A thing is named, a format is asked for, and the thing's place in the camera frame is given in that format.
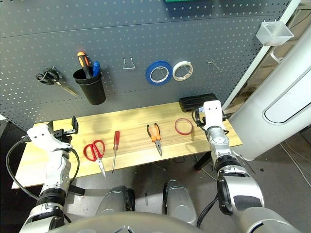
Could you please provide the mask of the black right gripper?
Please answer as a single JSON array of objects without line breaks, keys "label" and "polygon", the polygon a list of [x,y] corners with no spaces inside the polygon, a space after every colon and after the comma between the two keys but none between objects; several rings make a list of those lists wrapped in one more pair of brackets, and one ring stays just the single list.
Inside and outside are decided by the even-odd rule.
[{"label": "black right gripper", "polygon": [[199,110],[195,110],[194,111],[194,119],[195,119],[195,122],[197,124],[197,126],[200,126],[200,127],[204,127],[205,124],[206,124],[206,119],[205,117],[201,117],[200,116],[200,112]]}]

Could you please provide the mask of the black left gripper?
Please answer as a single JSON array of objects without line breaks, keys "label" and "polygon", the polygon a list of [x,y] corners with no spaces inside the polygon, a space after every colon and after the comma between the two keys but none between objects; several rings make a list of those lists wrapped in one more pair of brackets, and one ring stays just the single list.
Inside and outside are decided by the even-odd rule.
[{"label": "black left gripper", "polygon": [[79,130],[78,121],[75,116],[73,116],[71,119],[71,125],[72,125],[72,130],[65,131],[64,129],[59,129],[59,130],[54,131],[53,121],[50,121],[47,124],[49,132],[53,133],[53,136],[56,139],[58,139],[59,141],[63,143],[68,143],[68,144],[70,144],[72,140],[71,134],[72,133],[77,134]]}]

